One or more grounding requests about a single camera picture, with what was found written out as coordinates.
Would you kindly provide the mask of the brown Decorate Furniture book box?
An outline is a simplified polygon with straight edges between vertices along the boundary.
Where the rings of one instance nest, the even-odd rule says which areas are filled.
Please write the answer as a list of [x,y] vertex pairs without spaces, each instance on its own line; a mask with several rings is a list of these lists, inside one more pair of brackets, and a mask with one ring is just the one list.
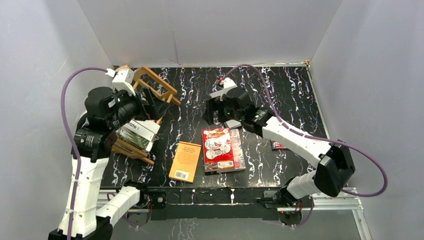
[[133,132],[138,136],[149,140],[150,142],[154,141],[155,136],[160,130],[160,125],[154,120],[131,120],[121,127],[121,129]]

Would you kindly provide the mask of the grey book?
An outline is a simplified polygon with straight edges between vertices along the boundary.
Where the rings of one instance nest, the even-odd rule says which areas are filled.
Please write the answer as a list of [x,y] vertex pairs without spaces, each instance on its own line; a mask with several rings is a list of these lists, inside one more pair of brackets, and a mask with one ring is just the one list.
[[228,120],[228,121],[225,121],[224,122],[224,125],[225,125],[225,127],[226,128],[229,128],[229,129],[239,129],[239,128],[241,128],[242,127],[242,124],[241,124],[241,122],[240,121],[238,121],[238,120],[233,120],[233,119],[230,119],[230,120]]

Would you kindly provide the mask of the white palm leaf book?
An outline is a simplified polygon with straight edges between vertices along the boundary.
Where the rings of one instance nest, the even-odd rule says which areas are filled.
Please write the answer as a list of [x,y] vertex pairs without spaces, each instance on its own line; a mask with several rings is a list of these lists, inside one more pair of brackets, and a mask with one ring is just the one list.
[[150,140],[138,135],[137,133],[134,133],[133,131],[118,129],[116,131],[116,135],[121,140],[146,153],[150,152],[153,147],[153,143]]

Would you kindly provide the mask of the floral patterned book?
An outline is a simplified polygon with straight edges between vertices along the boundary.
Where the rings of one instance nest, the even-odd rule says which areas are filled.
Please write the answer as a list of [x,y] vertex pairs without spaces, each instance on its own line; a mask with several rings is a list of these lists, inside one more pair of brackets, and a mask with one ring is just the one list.
[[229,129],[232,151],[234,156],[234,170],[223,171],[224,172],[236,172],[244,171],[246,169],[246,162],[244,158],[244,151],[242,148],[242,141],[240,136],[240,131],[238,129]]

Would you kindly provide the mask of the red comic treehouse book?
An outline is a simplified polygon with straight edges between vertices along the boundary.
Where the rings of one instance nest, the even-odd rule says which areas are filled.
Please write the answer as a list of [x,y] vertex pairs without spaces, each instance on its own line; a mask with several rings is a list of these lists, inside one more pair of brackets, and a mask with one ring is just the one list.
[[229,128],[202,130],[205,172],[228,172],[235,169]]

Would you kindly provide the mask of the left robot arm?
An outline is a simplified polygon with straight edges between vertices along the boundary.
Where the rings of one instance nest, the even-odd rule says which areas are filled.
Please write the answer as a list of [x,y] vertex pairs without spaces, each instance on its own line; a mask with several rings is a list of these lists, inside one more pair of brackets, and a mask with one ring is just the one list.
[[86,115],[70,136],[72,176],[65,212],[50,240],[109,240],[131,207],[144,208],[150,200],[143,183],[129,180],[104,206],[97,206],[117,130],[131,120],[159,120],[170,104],[148,87],[135,92],[101,86],[88,92],[84,105]]

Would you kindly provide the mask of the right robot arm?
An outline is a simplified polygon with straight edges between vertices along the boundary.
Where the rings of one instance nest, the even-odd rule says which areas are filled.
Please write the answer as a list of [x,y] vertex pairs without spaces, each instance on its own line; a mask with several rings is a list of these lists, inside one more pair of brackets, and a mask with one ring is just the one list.
[[314,168],[309,173],[290,178],[272,196],[274,203],[295,207],[303,197],[317,193],[336,197],[356,170],[350,150],[342,142],[318,139],[279,121],[269,107],[255,106],[249,94],[240,87],[211,93],[203,114],[210,125],[215,112],[219,122],[235,120],[246,131],[282,144]]

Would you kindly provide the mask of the wooden book rack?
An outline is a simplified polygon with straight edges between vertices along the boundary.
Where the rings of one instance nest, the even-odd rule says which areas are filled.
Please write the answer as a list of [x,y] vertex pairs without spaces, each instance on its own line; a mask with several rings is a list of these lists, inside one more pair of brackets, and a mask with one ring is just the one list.
[[116,90],[137,94],[145,101],[146,107],[145,119],[133,119],[117,130],[118,139],[112,152],[153,165],[155,162],[149,152],[158,136],[163,116],[171,104],[181,104],[176,99],[177,90],[146,66],[136,71],[128,65],[118,67],[112,83]]

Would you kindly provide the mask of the small orange card pack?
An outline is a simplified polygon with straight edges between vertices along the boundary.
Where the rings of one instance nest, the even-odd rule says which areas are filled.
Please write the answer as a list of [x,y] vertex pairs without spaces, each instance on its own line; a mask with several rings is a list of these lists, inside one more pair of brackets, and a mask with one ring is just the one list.
[[126,64],[126,65],[123,65],[123,66],[119,66],[119,67],[117,67],[116,69],[115,69],[115,71],[116,72],[119,72],[120,70],[122,70],[122,69],[130,69],[131,67],[128,65],[128,64]]

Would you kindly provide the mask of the orange paperback book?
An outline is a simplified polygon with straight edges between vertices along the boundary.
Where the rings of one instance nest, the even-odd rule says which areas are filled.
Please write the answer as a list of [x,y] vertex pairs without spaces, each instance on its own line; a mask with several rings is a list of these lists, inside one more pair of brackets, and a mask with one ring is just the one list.
[[180,141],[168,173],[168,177],[192,184],[194,182],[202,146]]

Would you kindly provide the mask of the coloured marker pen pack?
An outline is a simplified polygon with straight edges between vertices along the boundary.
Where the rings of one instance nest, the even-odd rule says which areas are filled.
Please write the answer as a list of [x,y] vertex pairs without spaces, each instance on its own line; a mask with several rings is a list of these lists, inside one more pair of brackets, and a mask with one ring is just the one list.
[[281,150],[286,150],[287,149],[286,146],[282,145],[279,142],[276,142],[276,141],[273,141],[273,140],[271,140],[270,142],[271,142],[271,149],[273,151],[281,151]]

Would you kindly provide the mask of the aluminium front rail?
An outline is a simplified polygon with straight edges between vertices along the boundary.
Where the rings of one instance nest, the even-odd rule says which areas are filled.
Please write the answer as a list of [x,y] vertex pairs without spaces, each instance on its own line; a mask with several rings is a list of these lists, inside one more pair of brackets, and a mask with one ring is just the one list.
[[115,221],[126,214],[150,213],[152,220],[262,218],[298,222],[308,210],[359,210],[359,200],[341,192],[323,193],[284,203],[279,187],[147,187],[128,184],[101,187],[86,196],[77,195],[74,220],[103,217]]

